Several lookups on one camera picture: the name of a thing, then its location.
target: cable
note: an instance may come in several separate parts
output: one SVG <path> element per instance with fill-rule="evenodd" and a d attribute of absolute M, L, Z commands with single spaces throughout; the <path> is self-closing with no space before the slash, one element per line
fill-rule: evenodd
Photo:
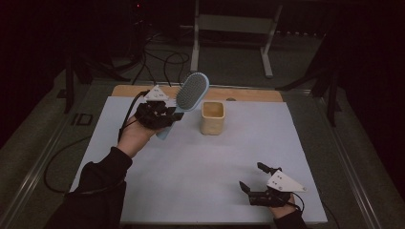
<path fill-rule="evenodd" d="M 138 100 L 141 96 L 145 96 L 145 95 L 147 95 L 148 93 L 149 93 L 149 90 L 148 90 L 148 91 L 140 92 L 140 93 L 138 93 L 137 96 L 135 96 L 135 98 L 132 100 L 131 105 L 129 106 L 128 112 L 127 112 L 127 114 L 126 114 L 126 116 L 125 116 L 125 118 L 124 118 L 124 121 L 122 122 L 121 128 L 119 128 L 118 141 L 121 139 L 121 135 L 122 135 L 123 130 L 124 130 L 128 125 L 132 124 L 132 123 L 130 123 L 130 124 L 127 125 L 127 121 L 128 121 L 128 118 L 129 118 L 129 114 L 132 112 L 132 109 L 134 108 L 135 103 L 137 102 L 137 100 Z"/>
<path fill-rule="evenodd" d="M 339 222 L 337 221 L 336 216 L 333 214 L 333 212 L 330 210 L 330 208 L 327 206 L 327 204 L 321 199 L 322 205 L 330 212 L 330 215 L 333 217 L 334 222 L 336 222 L 336 226 L 338 229 L 340 229 Z"/>
<path fill-rule="evenodd" d="M 76 145 L 77 143 L 80 143 L 80 142 L 82 142 L 82 141 L 84 141 L 84 140 L 87 140 L 87 139 L 89 139 L 90 137 L 92 137 L 92 136 L 91 136 L 91 135 L 88 135 L 88 136 L 83 137 L 83 138 L 81 138 L 80 140 L 77 140 L 77 141 L 75 141 L 75 142 L 73 142 L 73 143 L 71 143 L 71 144 L 69 144 L 69 145 L 67 145 L 67 146 L 64 146 L 64 147 L 61 148 L 60 150 L 56 151 L 56 153 L 51 157 L 51 159 L 50 159 L 50 161 L 48 162 L 47 167 L 45 168 L 45 171 L 44 171 L 44 184 L 45 184 L 45 186 L 46 186 L 49 190 L 51 190 L 51 191 L 54 192 L 54 193 L 60 193 L 60 194 L 66 193 L 66 191 L 57 190 L 57 189 L 53 188 L 53 187 L 49 184 L 49 182 L 48 182 L 48 180 L 47 180 L 47 173 L 48 173 L 48 170 L 49 170 L 49 168 L 50 168 L 50 165 L 51 165 L 51 163 L 53 162 L 53 160 L 54 160 L 58 155 L 60 155 L 60 153 L 62 153 L 64 150 L 68 149 L 69 147 L 72 147 L 72 146 Z"/>
<path fill-rule="evenodd" d="M 304 201 L 302 200 L 302 198 L 300 197 L 300 196 L 298 196 L 296 193 L 292 193 L 293 195 L 295 195 L 296 197 L 298 197 L 300 200 L 301 200 L 301 203 L 303 204 L 303 209 L 301 210 L 301 212 L 303 213 L 304 212 L 304 209 L 305 209 L 305 203 L 304 203 Z"/>

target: white table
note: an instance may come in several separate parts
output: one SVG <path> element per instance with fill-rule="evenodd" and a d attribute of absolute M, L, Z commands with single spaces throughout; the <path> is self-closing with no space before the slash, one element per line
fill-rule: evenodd
<path fill-rule="evenodd" d="M 99 162 L 117 144 L 117 132 L 132 99 L 108 98 L 72 190 L 82 167 L 89 161 Z M 256 167 L 259 161 L 282 167 L 284 173 L 307 187 L 306 193 L 299 194 L 306 204 L 303 218 L 307 223 L 327 221 L 287 104 L 224 101 L 224 105 L 221 135 L 200 133 L 199 108 L 186 113 L 165 140 L 154 136 L 134 157 L 126 178 L 122 222 L 269 223 L 272 217 L 267 208 L 250 206 L 239 187 L 243 181 L 252 191 L 266 189 L 269 175 Z"/>

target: metal stand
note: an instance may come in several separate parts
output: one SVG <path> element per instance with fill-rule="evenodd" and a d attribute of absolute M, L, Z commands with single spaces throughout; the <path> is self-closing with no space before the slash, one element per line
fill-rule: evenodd
<path fill-rule="evenodd" d="M 191 68 L 192 73 L 198 71 L 199 55 L 200 55 L 200 41 L 199 31 L 239 31 L 251 33 L 263 33 L 268 35 L 266 45 L 260 49 L 262 56 L 263 66 L 267 78 L 273 77 L 270 61 L 268 59 L 268 50 L 271 45 L 274 33 L 276 32 L 277 22 L 280 17 L 282 5 L 277 7 L 273 18 L 250 18 L 250 17 L 236 17 L 236 16 L 222 16 L 222 15 L 209 15 L 200 14 L 199 4 L 200 0 L 195 2 L 195 17 L 194 17 L 194 46 L 191 55 Z"/>

